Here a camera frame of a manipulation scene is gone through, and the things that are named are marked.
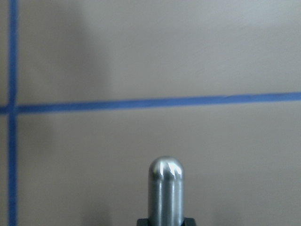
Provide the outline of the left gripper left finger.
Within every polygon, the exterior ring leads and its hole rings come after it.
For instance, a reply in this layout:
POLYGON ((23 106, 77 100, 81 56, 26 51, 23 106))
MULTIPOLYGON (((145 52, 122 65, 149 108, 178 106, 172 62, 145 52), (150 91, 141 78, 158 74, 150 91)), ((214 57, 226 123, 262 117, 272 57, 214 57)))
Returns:
POLYGON ((140 218, 137 220, 137 226, 148 226, 149 221, 147 218, 140 218))

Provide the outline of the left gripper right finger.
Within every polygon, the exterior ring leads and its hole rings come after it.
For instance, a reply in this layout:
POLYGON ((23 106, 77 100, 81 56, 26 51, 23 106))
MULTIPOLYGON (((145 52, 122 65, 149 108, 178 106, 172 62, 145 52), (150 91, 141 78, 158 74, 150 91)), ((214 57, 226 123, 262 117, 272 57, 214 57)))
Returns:
POLYGON ((184 218, 182 226, 196 226, 194 218, 184 218))

